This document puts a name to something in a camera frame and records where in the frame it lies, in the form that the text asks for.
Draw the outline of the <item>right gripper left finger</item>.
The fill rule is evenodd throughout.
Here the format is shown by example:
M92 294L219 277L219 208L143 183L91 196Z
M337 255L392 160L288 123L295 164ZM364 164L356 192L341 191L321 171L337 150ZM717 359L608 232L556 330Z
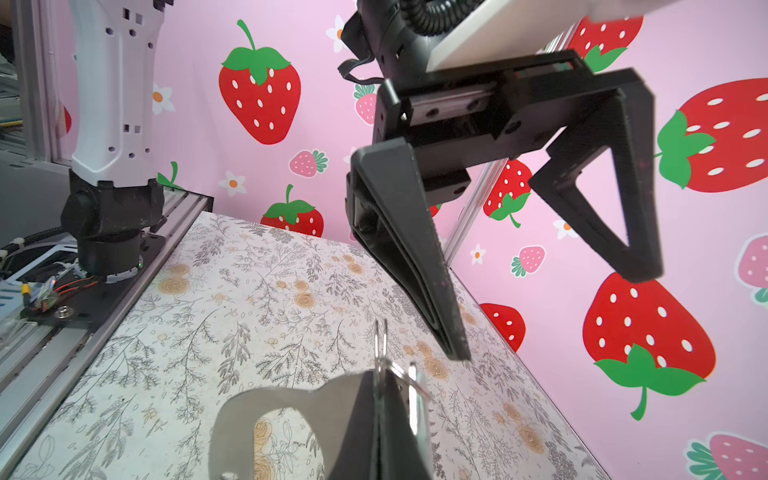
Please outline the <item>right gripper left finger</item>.
M340 453L327 479L376 478L376 427L374 375L366 371L362 374Z

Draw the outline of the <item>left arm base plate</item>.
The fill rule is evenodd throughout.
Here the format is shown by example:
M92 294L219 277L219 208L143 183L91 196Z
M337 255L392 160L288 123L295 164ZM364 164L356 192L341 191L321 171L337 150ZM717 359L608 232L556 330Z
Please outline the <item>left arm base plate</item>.
M21 307L19 318L38 325L98 330L117 312L128 293L148 276L166 239L143 235L137 266L127 272L108 276L89 275L75 264L51 281L35 287L30 301Z

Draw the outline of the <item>small silver key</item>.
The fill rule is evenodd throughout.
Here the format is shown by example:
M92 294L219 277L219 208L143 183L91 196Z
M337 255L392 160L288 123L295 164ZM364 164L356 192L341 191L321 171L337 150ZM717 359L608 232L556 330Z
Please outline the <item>small silver key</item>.
M415 362L406 367L390 364L405 404L408 425L412 434L420 440L429 438L428 411L432 398L426 388L426 377Z

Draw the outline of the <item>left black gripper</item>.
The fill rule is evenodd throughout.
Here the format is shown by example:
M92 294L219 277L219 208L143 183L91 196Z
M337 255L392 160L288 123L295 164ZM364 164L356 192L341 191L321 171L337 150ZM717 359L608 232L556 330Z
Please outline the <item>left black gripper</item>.
M386 80L373 145L357 150L345 211L355 239L406 293L448 359L469 361L453 282L428 205L458 198L467 170L545 150L530 186L616 273L657 279L654 98L631 69L592 72L573 53ZM609 150L627 239L577 186Z

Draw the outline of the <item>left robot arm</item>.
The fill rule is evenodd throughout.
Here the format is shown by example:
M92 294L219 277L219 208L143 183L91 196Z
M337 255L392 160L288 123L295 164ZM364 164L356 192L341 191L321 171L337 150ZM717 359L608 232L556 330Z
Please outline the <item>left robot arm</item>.
M654 201L654 99L631 69L597 74L542 46L584 16L649 11L632 1L361 1L342 30L371 62L371 145L357 150L345 209L355 239L405 291L452 360L470 350L433 205L460 197L471 166L545 150L537 193L618 274L661 276ZM166 3L75 1L81 120L61 215L80 268L116 277L143 262L163 223L150 159L154 56Z

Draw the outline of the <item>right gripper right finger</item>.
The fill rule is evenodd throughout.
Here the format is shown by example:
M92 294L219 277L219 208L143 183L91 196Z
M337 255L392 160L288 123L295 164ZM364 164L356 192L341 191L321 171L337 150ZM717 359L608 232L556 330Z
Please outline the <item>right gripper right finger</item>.
M377 380L377 478L431 478L391 371L384 371Z

